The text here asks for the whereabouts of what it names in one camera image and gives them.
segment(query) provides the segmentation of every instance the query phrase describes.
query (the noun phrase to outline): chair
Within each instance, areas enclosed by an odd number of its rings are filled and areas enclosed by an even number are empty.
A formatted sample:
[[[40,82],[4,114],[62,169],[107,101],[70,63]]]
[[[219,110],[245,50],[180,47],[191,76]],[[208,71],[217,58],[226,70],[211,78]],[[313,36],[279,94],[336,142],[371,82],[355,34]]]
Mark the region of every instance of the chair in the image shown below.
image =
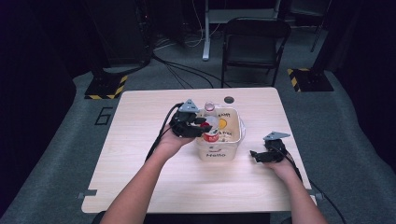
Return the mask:
[[[319,20],[319,26],[316,30],[314,45],[311,52],[314,51],[318,42],[320,32],[323,28],[327,12],[329,11],[332,0],[291,0],[289,14],[294,17],[308,18]]]
[[[283,48],[290,35],[290,26],[281,20],[264,18],[235,18],[224,27],[221,87],[227,66],[275,69],[271,86],[282,58]]]

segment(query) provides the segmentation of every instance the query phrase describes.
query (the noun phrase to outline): forearm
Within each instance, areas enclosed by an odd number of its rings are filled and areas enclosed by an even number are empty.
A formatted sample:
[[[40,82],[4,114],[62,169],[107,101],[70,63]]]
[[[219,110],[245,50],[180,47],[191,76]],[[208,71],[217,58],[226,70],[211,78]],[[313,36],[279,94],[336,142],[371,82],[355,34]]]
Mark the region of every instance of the forearm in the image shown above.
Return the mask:
[[[285,184],[290,193],[293,224],[327,223],[297,175],[285,180]]]
[[[143,223],[166,161],[162,155],[154,153],[109,206],[101,224]]]

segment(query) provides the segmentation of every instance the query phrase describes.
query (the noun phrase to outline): clear bottle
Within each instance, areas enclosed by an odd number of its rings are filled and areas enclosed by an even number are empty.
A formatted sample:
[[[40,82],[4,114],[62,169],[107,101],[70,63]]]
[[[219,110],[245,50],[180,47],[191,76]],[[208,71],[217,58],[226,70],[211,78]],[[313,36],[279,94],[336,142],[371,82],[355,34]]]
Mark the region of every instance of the clear bottle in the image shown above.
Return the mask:
[[[215,104],[213,102],[205,103],[204,122],[201,126],[210,125],[212,129],[208,133],[203,134],[203,138],[206,142],[216,142],[219,140],[219,116],[216,111]]]

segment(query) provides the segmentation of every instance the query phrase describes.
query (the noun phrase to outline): person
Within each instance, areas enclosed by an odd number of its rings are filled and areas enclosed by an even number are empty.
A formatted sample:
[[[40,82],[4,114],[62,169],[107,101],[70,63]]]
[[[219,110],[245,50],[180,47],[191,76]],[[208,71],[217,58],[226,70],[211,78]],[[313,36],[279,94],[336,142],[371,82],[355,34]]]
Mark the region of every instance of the person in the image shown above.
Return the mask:
[[[164,132],[159,145],[101,217],[101,224],[143,223],[149,201],[166,162],[193,138]],[[265,163],[285,182],[290,192],[292,223],[327,223],[287,160]]]

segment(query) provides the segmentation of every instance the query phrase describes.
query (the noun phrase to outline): bottle cap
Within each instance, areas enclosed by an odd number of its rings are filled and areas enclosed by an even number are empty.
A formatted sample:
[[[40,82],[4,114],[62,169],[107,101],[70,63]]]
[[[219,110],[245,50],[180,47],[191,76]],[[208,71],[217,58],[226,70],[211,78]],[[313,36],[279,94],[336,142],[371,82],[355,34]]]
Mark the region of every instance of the bottle cap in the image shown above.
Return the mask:
[[[205,110],[206,111],[212,111],[215,109],[215,104],[211,101],[208,101],[205,103]]]

